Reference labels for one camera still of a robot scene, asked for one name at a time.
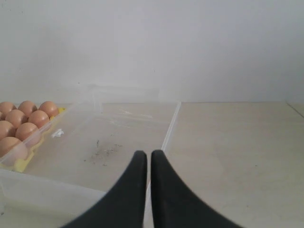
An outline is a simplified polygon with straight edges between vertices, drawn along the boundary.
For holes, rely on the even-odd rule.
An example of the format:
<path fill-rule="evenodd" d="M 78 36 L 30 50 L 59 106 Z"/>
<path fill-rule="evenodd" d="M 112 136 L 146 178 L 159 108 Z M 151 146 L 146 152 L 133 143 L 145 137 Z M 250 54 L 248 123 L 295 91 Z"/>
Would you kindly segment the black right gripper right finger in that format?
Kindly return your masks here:
<path fill-rule="evenodd" d="M 240 227 L 195 195 L 162 150 L 151 154 L 151 201 L 155 228 Z"/>

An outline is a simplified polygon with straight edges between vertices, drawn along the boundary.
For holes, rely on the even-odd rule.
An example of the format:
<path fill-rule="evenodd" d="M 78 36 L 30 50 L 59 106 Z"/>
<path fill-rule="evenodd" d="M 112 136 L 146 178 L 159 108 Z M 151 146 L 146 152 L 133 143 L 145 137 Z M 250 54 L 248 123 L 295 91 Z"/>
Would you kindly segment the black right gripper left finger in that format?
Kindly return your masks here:
<path fill-rule="evenodd" d="M 136 151 L 115 185 L 64 228 L 142 228 L 146 200 L 147 155 Z"/>

